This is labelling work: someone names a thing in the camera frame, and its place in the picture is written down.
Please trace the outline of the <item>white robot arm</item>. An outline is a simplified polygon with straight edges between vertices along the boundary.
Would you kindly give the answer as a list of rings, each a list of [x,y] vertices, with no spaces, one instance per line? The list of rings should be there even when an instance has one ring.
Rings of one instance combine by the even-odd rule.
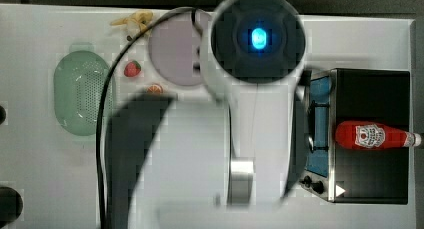
[[[198,87],[141,92],[103,137],[102,229],[269,225],[305,163],[306,37],[285,0],[224,0],[202,30]]]

